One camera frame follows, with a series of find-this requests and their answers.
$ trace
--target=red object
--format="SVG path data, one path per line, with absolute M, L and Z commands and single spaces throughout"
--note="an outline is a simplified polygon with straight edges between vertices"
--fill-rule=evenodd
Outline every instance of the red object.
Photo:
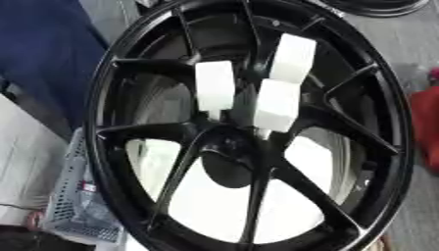
M 81 182 L 81 189 L 87 192 L 96 192 L 96 185 L 83 180 Z
M 426 165 L 439 173 L 439 86 L 413 94 L 410 103 L 415 140 L 424 152 Z
M 435 81 L 439 79 L 439 68 L 433 68 L 429 74 L 430 80 Z

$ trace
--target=white surface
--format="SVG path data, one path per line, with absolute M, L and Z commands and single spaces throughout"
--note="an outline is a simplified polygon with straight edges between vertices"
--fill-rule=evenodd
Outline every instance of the white surface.
M 148 251 L 148 249 L 146 249 L 142 244 L 137 242 L 134 237 L 128 235 L 128 237 L 126 238 L 124 251 Z
M 286 132 L 299 115 L 301 84 L 264 79 L 256 103 L 253 125 Z
M 287 149 L 285 156 L 324 192 L 329 192 L 333 163 L 330 150 L 307 137 L 299 136 Z M 144 170 L 140 181 L 145 189 L 153 190 L 148 187 L 157 187 L 151 178 L 155 176 L 155 170 L 143 165 L 141 169 Z M 167 176 L 170 167 L 162 166 L 162 170 L 164 172 L 160 176 Z M 173 196 L 170 214 L 197 232 L 219 240 L 236 242 L 245 224 L 249 191 L 249 185 L 231 189 L 215 183 L 198 160 Z M 273 180 L 268 186 L 261 210 L 256 243 L 270 243 L 300 235 L 322 220 L 323 214 L 313 202 L 282 181 Z
M 230 61 L 198 63 L 195 65 L 197 99 L 200 111 L 218 111 L 233 107 L 235 82 Z
M 0 204 L 43 208 L 67 143 L 2 95 L 0 110 Z M 0 206 L 0 225 L 22 225 L 28 213 Z
M 175 142 L 147 139 L 145 151 L 140 161 L 140 180 L 143 188 L 155 201 L 172 169 L 172 164 L 180 150 L 180 145 Z
M 269 78 L 302 83 L 313 66 L 316 46 L 314 40 L 283 33 L 274 55 Z

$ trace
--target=rim lip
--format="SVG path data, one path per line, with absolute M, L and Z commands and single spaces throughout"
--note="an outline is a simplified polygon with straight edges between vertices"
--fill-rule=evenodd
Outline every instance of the rim lip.
M 94 178 L 97 184 L 101 187 L 101 193 L 106 203 L 108 203 L 110 209 L 118 217 L 118 219 L 123 223 L 125 228 L 143 245 L 147 245 L 150 250 L 162 250 L 159 248 L 160 245 L 155 243 L 153 240 L 146 237 L 144 231 L 140 228 L 139 222 L 141 219 L 136 217 L 136 212 L 130 201 L 124 196 L 122 189 L 115 184 L 118 184 L 117 179 L 109 173 L 107 170 L 108 163 L 103 157 L 105 153 L 103 152 L 103 146 L 97 140 L 97 135 L 95 134 L 96 129 L 96 119 L 97 111 L 101 100 L 101 91 L 105 85 L 105 78 L 111 68 L 111 62 L 115 55 L 118 53 L 118 49 L 123 49 L 135 44 L 140 37 L 143 36 L 145 27 L 150 25 L 151 22 L 156 21 L 163 17 L 171 7 L 180 6 L 183 4 L 198 3 L 197 7 L 200 5 L 209 5 L 220 0 L 212 1 L 200 1 L 200 0 L 179 0 L 175 2 L 170 2 L 164 4 L 153 11 L 150 15 L 139 19 L 134 25 L 132 25 L 116 43 L 106 52 L 100 65 L 95 72 L 93 78 L 93 85 L 90 90 L 90 95 L 87 102 L 87 116 L 84 124 L 84 134 L 87 146 L 88 157 L 90 161 L 90 166 Z M 283 4 L 291 4 L 285 0 L 277 0 Z M 414 162 L 414 141 L 413 141 L 413 129 L 411 124 L 411 113 L 407 101 L 405 99 L 404 93 L 401 86 L 398 83 L 395 75 L 393 74 L 390 67 L 384 61 L 384 59 L 378 54 L 378 52 L 373 48 L 373 46 L 351 25 L 345 21 L 339 19 L 332 13 L 322 9 L 321 7 L 311 4 L 311 3 L 297 3 L 302 6 L 307 6 L 316 10 L 316 12 L 332 22 L 337 22 L 337 25 L 342 26 L 341 29 L 349 31 L 353 36 L 350 39 L 360 40 L 360 45 L 362 52 L 367 52 L 376 63 L 380 66 L 380 70 L 383 75 L 386 76 L 386 83 L 388 85 L 389 91 L 392 94 L 393 106 L 396 111 L 401 115 L 399 119 L 399 130 L 402 138 L 401 161 L 399 163 L 400 169 L 398 173 L 398 180 L 396 181 L 395 188 L 391 192 L 391 197 L 389 198 L 386 206 L 380 213 L 380 215 L 375 219 L 373 224 L 367 229 L 367 234 L 365 234 L 361 239 L 357 240 L 355 243 L 350 243 L 350 245 L 345 246 L 337 250 L 361 250 L 375 240 L 391 223 L 392 219 L 395 217 L 397 211 L 404 200 L 407 191 L 410 186 L 412 172 L 413 172 L 413 162 Z
M 370 6 L 368 3 L 356 3 L 350 0 L 321 0 L 328 6 L 334 7 L 340 11 L 347 12 L 358 16 L 372 18 L 394 18 L 418 11 L 428 4 L 430 0 L 414 0 L 409 3 L 402 3 L 395 7 L 383 6 L 378 8 Z

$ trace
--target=white foam block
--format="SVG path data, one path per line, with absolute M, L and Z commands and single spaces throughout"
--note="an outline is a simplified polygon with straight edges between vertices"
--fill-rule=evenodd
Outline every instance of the white foam block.
M 302 83 L 313 66 L 316 46 L 314 40 L 283 33 L 274 55 L 269 78 Z
M 300 84 L 264 79 L 256 103 L 253 125 L 286 132 L 299 116 Z
M 228 110 L 233 106 L 235 83 L 230 61 L 195 65 L 197 99 L 200 111 Z

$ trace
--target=person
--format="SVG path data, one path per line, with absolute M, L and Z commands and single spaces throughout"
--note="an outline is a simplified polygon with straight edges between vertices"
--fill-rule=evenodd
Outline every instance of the person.
M 71 128 L 81 126 L 87 91 L 108 43 L 136 19 L 135 11 L 130 18 L 120 14 L 127 12 L 121 2 L 134 10 L 133 1 L 0 1 L 0 76 L 61 111 Z

